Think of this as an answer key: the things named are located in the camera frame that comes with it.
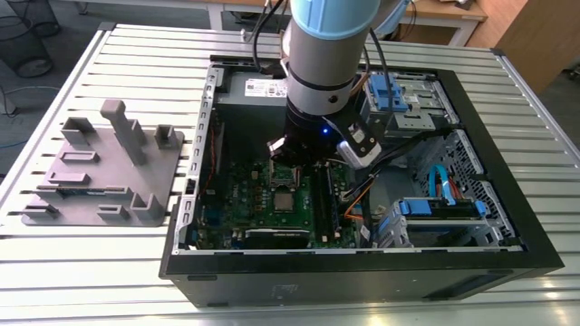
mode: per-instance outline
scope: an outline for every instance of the label sticker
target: label sticker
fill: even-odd
[[[406,102],[415,102],[419,103],[419,98],[415,95],[406,95],[403,96]]]
[[[370,229],[367,229],[367,227],[364,225],[362,226],[362,235],[368,241],[371,238],[371,231],[370,231]]]
[[[284,79],[248,79],[246,81],[246,96],[287,97],[288,87]]]

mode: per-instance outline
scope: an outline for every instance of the floor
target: floor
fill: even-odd
[[[78,15],[71,2],[51,1],[51,4],[63,27],[58,36],[44,39],[44,44],[55,61],[55,68],[43,77],[22,79],[0,63],[0,85],[7,91],[24,86],[60,87],[103,21],[196,29],[210,27],[208,15],[203,10],[94,3],[90,5],[90,14],[82,16]],[[0,1],[0,16],[12,14],[6,2]],[[270,24],[266,31],[272,31],[276,28],[276,22],[271,21]],[[235,17],[224,14],[224,29],[238,31],[242,28],[240,26]],[[250,22],[247,27],[251,28],[252,26],[254,22]],[[580,123],[579,89],[580,81],[570,81],[562,75],[551,87],[540,94],[544,105],[576,145],[580,144],[580,128],[576,127]],[[26,90],[10,95],[11,101],[19,107],[19,115],[14,119],[0,115],[0,180],[2,175],[8,172],[24,145],[6,148],[4,146],[28,139],[55,95],[56,91],[48,89]]]

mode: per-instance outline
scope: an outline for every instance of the table leg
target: table leg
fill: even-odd
[[[224,5],[222,3],[208,3],[208,13],[210,13],[210,29],[216,31],[223,31],[223,18],[222,13],[224,12]]]
[[[478,23],[479,22],[476,20],[462,20],[462,25],[450,41],[451,46],[466,46],[471,34],[474,34],[475,28],[478,27]]]
[[[90,11],[87,10],[90,7],[90,3],[75,1],[75,7],[79,15],[87,15]]]

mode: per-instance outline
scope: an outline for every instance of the wooden desk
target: wooden desk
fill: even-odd
[[[439,0],[419,0],[415,5],[418,6],[416,27],[404,42],[464,46],[478,24],[488,19],[478,3],[474,3],[470,10],[455,7],[455,2]],[[408,24],[411,17],[412,6],[408,6],[402,24]]]
[[[264,5],[264,0],[87,0],[86,2],[204,9],[210,14],[211,29],[218,31],[223,30],[223,12],[262,12]],[[418,27],[443,26],[456,29],[448,43],[451,46],[464,46],[478,23],[487,19],[487,15],[478,4],[472,5],[470,11],[455,7],[452,3],[442,3],[439,0],[420,0],[416,6]],[[408,24],[411,16],[412,7],[410,6],[402,23]]]

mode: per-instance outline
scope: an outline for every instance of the blue clip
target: blue clip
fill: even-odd
[[[475,201],[475,208],[478,209],[478,213],[482,217],[486,217],[488,214],[488,209],[486,208],[486,204],[482,200]]]
[[[400,214],[403,215],[408,215],[411,213],[410,204],[407,204],[406,200],[402,200],[399,202],[399,209],[400,209]]]
[[[411,214],[414,215],[431,215],[432,208],[428,205],[428,200],[424,199],[411,199],[407,201],[410,204]]]
[[[455,206],[455,198],[451,194],[450,178],[447,176],[446,167],[442,164],[434,165],[431,171],[428,172],[428,196],[438,197],[438,190],[435,187],[435,175],[438,175],[438,173],[442,177],[443,197],[447,199],[450,206]]]

